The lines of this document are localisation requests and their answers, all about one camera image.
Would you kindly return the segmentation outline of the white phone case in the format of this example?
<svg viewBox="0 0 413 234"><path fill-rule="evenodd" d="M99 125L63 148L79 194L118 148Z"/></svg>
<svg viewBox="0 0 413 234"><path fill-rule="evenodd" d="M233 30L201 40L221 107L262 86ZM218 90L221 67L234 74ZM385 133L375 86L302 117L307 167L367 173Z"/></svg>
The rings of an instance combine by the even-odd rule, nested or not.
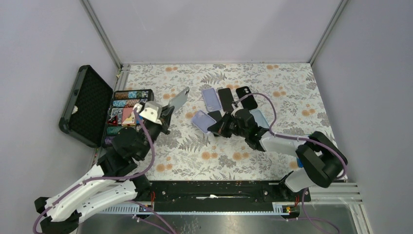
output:
<svg viewBox="0 0 413 234"><path fill-rule="evenodd" d="M208 128L216 123L212 117L202 110L199 110L191 119L191 123L198 128L202 133L209 134Z"/></svg>

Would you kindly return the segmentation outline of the lilac phone case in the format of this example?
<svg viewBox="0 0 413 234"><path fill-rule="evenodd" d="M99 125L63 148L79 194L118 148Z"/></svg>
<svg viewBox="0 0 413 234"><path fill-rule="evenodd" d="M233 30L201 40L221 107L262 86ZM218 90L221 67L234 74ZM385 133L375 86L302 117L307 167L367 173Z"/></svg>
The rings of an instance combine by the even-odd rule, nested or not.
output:
<svg viewBox="0 0 413 234"><path fill-rule="evenodd" d="M217 92L214 88L203 89L201 93L208 112L219 111L222 109Z"/></svg>

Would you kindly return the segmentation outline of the black phone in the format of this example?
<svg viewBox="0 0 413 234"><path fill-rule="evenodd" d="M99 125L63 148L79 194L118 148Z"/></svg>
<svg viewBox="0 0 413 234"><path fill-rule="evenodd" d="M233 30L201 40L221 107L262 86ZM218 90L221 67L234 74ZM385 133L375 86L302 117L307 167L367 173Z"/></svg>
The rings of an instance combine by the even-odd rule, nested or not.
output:
<svg viewBox="0 0 413 234"><path fill-rule="evenodd" d="M231 89L223 88L223 89L219 89L217 92L218 92L218 96L221 102L222 109L225 112L232 112L234 110L234 107L232 106L234 102L234 98L233 98Z"/></svg>

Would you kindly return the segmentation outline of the light blue phone case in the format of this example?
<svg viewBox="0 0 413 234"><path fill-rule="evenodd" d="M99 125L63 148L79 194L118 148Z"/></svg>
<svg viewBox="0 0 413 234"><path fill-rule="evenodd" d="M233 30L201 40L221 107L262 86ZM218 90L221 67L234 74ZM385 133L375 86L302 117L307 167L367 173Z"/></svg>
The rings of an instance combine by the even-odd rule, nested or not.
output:
<svg viewBox="0 0 413 234"><path fill-rule="evenodd" d="M251 115L254 117L257 125L259 127L267 128L269 129L269 124L266 120L266 118L263 116L262 112L258 109L250 110Z"/></svg>

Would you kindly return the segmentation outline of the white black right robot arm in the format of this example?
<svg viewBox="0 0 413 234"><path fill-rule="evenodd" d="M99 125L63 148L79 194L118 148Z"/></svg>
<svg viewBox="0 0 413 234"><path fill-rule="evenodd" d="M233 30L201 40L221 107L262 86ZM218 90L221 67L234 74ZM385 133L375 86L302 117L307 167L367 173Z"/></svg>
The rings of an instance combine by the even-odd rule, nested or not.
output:
<svg viewBox="0 0 413 234"><path fill-rule="evenodd" d="M347 158L322 132L302 136L277 134L259 126L247 109L226 113L209 126L208 131L225 138L243 137L253 150L298 158L302 168L289 172L280 181L280 196L287 201L293 200L305 188L327 188L347 171Z"/></svg>

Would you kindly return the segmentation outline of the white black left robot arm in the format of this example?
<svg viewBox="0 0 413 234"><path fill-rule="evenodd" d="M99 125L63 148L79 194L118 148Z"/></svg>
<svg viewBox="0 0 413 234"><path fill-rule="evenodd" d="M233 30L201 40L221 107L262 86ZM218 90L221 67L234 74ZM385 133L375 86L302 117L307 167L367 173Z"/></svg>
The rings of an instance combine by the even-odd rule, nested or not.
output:
<svg viewBox="0 0 413 234"><path fill-rule="evenodd" d="M70 234L79 224L94 214L121 203L139 199L146 200L151 194L151 184L145 173L131 175L137 168L137 161L144 160L148 153L155 156L154 142L160 133L169 134L170 121L177 107L160 107L150 101L137 104L133 113L137 114L140 130L124 127L118 131L104 156L77 182L54 197L39 197L35 200L36 211L40 214L33 225L33 233Z"/></svg>

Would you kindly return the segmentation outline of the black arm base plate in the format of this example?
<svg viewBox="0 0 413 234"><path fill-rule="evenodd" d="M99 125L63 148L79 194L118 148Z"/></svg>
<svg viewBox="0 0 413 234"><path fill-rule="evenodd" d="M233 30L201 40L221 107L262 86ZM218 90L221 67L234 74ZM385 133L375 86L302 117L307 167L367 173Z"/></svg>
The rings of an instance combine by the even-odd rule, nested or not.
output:
<svg viewBox="0 0 413 234"><path fill-rule="evenodd" d="M294 193L277 180L155 180L134 199L156 212L271 212L274 205L311 201L309 192Z"/></svg>

